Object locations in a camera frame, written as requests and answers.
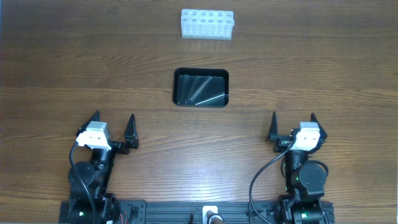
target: wooden tabletop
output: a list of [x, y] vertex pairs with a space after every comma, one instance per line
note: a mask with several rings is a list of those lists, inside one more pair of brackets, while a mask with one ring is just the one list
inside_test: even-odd
[[[234, 11], [232, 41], [182, 39], [181, 10]], [[57, 222], [76, 130], [95, 112], [112, 139], [136, 115], [140, 146], [108, 192], [148, 201], [248, 201], [314, 112], [329, 135], [324, 200], [337, 223], [395, 223], [397, 1], [5, 0], [0, 46], [0, 222]], [[178, 67], [229, 71], [223, 109], [172, 102]], [[75, 160], [91, 151], [79, 148]], [[279, 162], [255, 200], [284, 194]]]

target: black plastic container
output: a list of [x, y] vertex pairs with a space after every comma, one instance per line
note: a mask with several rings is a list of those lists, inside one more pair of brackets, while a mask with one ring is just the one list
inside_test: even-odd
[[173, 101], [177, 106], [222, 108], [228, 104], [229, 74], [224, 69], [178, 68]]

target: wooden table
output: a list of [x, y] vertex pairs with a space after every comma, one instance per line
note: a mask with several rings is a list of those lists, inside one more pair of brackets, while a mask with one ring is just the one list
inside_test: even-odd
[[[232, 41], [182, 39], [183, 8], [234, 11]], [[139, 149], [111, 176], [120, 199], [248, 201], [276, 156], [272, 112], [282, 134], [314, 112], [336, 222], [395, 223], [396, 1], [4, 0], [1, 22], [0, 222], [57, 222], [76, 130], [100, 110], [112, 139], [137, 119]], [[175, 106], [178, 67], [229, 71], [228, 106]], [[284, 189], [278, 163], [254, 198]]]

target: wood grain surface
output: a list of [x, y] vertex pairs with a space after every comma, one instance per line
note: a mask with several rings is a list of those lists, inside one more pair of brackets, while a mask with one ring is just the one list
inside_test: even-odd
[[[232, 41], [182, 39], [183, 8], [234, 11]], [[109, 192], [165, 202], [248, 201], [272, 112], [282, 134], [314, 112], [336, 222], [396, 222], [398, 1], [4, 0], [0, 41], [0, 222], [57, 222], [95, 110], [119, 140], [136, 115]], [[178, 67], [229, 71], [228, 106], [175, 106]], [[254, 198], [284, 188], [277, 163]]]

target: brown table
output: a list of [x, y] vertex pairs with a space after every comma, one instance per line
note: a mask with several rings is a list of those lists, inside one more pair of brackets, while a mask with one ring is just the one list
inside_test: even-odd
[[[183, 8], [234, 11], [232, 41], [183, 40]], [[5, 0], [1, 22], [0, 222], [57, 222], [75, 132], [100, 110], [113, 139], [137, 119], [140, 147], [111, 176], [120, 199], [248, 201], [276, 156], [272, 112], [282, 134], [314, 112], [337, 223], [395, 223], [396, 1]], [[178, 67], [229, 71], [228, 106], [175, 106]], [[278, 163], [254, 198], [284, 189]]]

